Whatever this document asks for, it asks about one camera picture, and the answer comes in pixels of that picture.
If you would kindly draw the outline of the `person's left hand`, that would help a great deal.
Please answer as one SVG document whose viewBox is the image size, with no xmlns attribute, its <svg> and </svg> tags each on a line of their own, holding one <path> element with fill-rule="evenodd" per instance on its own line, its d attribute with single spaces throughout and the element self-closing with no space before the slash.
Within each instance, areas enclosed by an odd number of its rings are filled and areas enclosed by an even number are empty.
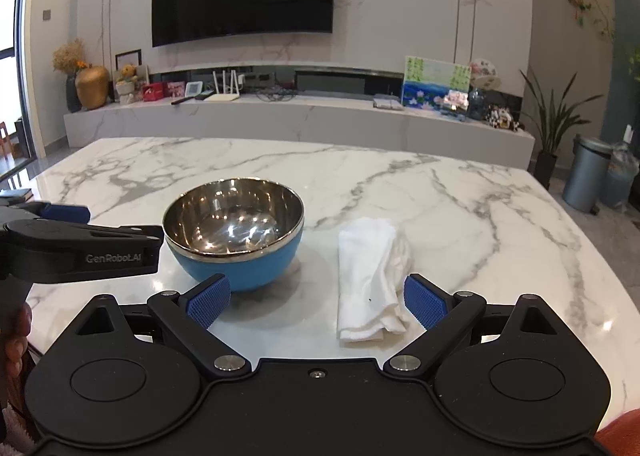
<svg viewBox="0 0 640 456">
<path fill-rule="evenodd" d="M 9 437 L 18 432 L 29 434 L 30 419 L 25 406 L 25 372 L 32 360 L 28 353 L 28 336 L 32 330 L 32 309 L 23 305 L 12 320 L 12 331 L 1 341 L 1 374 L 6 382 L 1 390 L 6 392 L 6 406 L 1 407 L 1 442 L 9 442 Z"/>
</svg>

